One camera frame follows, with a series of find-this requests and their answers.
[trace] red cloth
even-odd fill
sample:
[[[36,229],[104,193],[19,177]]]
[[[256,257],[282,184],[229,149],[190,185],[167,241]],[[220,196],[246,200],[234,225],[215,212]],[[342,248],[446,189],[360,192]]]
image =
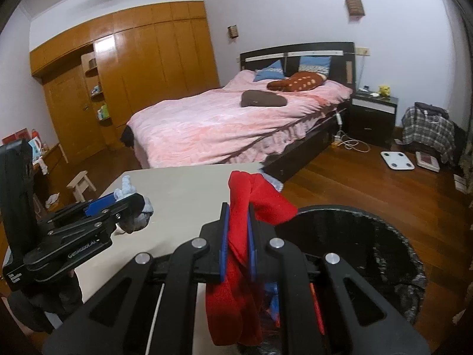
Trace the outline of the red cloth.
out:
[[[247,215],[253,203],[258,220],[276,225],[293,218],[297,208],[261,174],[233,171],[229,179],[229,253],[221,284],[207,284],[205,308],[212,340],[217,346],[241,343],[256,346],[262,341],[258,312],[263,285],[249,280],[247,261]]]

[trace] brown cushion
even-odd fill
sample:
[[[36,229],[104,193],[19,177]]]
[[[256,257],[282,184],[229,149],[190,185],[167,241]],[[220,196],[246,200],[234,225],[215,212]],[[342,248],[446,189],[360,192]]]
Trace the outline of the brown cushion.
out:
[[[250,89],[241,95],[242,107],[283,107],[287,105],[286,98],[272,93]]]
[[[323,84],[324,78],[315,72],[296,72],[286,80],[271,81],[266,86],[270,91],[300,92],[310,91]]]

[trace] metal screw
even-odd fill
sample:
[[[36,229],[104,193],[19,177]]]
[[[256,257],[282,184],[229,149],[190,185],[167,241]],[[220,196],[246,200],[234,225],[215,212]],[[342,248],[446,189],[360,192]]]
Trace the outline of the metal screw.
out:
[[[137,262],[138,264],[146,264],[147,262],[150,261],[150,259],[151,259],[151,256],[147,252],[141,252],[135,256],[135,262]]]
[[[325,255],[325,260],[330,264],[337,264],[340,261],[340,256],[334,254],[333,252]]]
[[[269,245],[273,248],[281,248],[284,245],[284,240],[280,238],[272,238],[269,241]]]
[[[207,245],[207,241],[204,238],[195,238],[191,244],[194,248],[204,248]]]

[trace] nightstand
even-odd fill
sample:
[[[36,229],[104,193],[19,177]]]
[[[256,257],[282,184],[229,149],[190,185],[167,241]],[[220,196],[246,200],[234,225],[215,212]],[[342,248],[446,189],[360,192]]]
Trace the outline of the nightstand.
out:
[[[390,147],[396,125],[398,99],[395,97],[351,97],[348,135],[379,147]]]

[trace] scale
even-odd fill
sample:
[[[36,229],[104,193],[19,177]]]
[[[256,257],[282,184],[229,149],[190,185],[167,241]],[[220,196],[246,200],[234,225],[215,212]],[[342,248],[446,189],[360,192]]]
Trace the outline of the scale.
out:
[[[387,166],[391,169],[401,171],[414,169],[414,164],[402,152],[383,151],[381,152],[381,156],[386,162]]]

